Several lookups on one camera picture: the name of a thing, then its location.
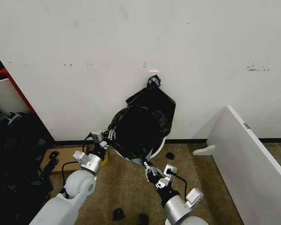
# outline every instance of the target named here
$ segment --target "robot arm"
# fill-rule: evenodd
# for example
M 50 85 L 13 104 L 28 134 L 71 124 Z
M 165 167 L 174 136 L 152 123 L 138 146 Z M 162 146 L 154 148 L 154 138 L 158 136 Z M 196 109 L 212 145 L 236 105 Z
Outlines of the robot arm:
M 113 130 L 103 130 L 91 132 L 90 136 L 93 137 L 94 150 L 88 155 L 81 151 L 76 151 L 73 155 L 82 170 L 75 171 L 67 178 L 61 192 L 44 205 L 30 225 L 73 225 L 76 222 L 80 207 L 95 191 L 100 165 L 114 133 Z M 167 212 L 166 225 L 208 225 L 201 218 L 190 216 L 192 207 L 202 199 L 202 192 L 193 188 L 184 201 L 179 192 L 172 189 L 176 167 L 167 164 L 162 173 L 146 159 L 143 165 L 148 182 L 154 184 L 161 197 L 162 207 Z
M 147 181 L 154 184 L 161 197 L 161 205 L 167 212 L 166 225 L 208 225 L 203 219 L 190 216 L 192 207 L 203 198 L 203 193 L 198 188 L 193 188 L 184 201 L 179 192 L 172 189 L 176 167 L 167 164 L 162 173 L 147 160 L 144 160 L 143 164 Z
M 95 147 L 89 155 L 81 151 L 74 153 L 82 170 L 67 178 L 64 188 L 43 206 L 30 225 L 73 225 L 76 222 L 80 207 L 95 191 L 100 164 L 108 148 L 104 131 L 91 133 Z

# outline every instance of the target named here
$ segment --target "black object on floor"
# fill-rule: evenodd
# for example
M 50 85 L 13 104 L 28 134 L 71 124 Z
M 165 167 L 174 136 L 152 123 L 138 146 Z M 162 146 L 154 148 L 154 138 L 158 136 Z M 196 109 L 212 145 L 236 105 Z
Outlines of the black object on floor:
M 48 164 L 44 167 L 44 176 L 48 176 L 49 173 L 54 169 L 54 167 L 57 165 L 57 163 L 59 162 L 59 159 L 56 158 L 58 156 L 58 151 L 53 151 L 51 152 L 51 154 L 49 155 L 49 159 L 50 161 L 48 162 Z
M 139 224 L 138 225 L 148 225 L 149 217 L 146 214 L 139 214 Z
M 173 160 L 174 159 L 174 154 L 171 153 L 171 152 L 168 152 L 166 155 L 165 155 L 166 158 L 170 159 L 170 160 Z
M 115 209 L 113 211 L 113 218 L 112 220 L 119 220 L 125 218 L 124 211 L 120 208 Z
M 0 225 L 29 224 L 48 200 L 53 188 L 39 165 L 52 142 L 31 114 L 0 121 Z

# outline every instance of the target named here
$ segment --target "yellow object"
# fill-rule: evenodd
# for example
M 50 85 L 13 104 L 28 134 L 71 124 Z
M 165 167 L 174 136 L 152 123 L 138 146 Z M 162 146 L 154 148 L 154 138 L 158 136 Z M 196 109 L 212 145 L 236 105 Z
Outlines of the yellow object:
M 106 153 L 105 153 L 105 158 L 104 158 L 104 160 L 102 161 L 101 166 L 104 166 L 107 162 L 108 162 L 108 152 L 106 151 Z

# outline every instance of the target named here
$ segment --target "carpet floor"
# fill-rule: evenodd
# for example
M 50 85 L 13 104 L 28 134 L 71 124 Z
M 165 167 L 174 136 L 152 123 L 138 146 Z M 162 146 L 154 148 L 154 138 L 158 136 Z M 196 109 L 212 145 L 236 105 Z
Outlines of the carpet floor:
M 281 164 L 281 143 L 265 144 Z M 167 164 L 177 167 L 177 174 L 187 183 L 187 193 L 194 187 L 204 193 L 204 200 L 194 207 L 192 215 L 201 217 L 209 225 L 242 225 L 242 220 L 229 195 L 224 181 L 211 156 L 193 156 L 205 144 L 166 144 L 152 159 L 161 171 Z M 165 157 L 174 153 L 174 160 Z M 166 213 L 153 184 L 147 183 L 144 168 L 122 159 L 110 148 L 109 161 L 96 181 L 96 190 L 79 211 L 76 225 L 137 225 L 140 213 L 147 214 L 150 225 L 163 225 Z M 50 175 L 54 190 L 51 197 L 62 188 L 61 175 Z M 175 179 L 173 189 L 184 195 L 184 183 Z M 113 211 L 122 208 L 125 218 L 112 220 Z

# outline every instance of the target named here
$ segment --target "black trash bag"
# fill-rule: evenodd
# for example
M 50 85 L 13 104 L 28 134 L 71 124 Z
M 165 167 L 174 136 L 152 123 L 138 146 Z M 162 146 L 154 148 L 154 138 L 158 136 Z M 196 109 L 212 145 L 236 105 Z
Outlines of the black trash bag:
M 126 100 L 128 107 L 109 125 L 115 131 L 112 146 L 125 158 L 143 159 L 150 151 L 154 154 L 170 133 L 176 104 L 159 86 L 158 76 L 151 77 L 146 88 Z

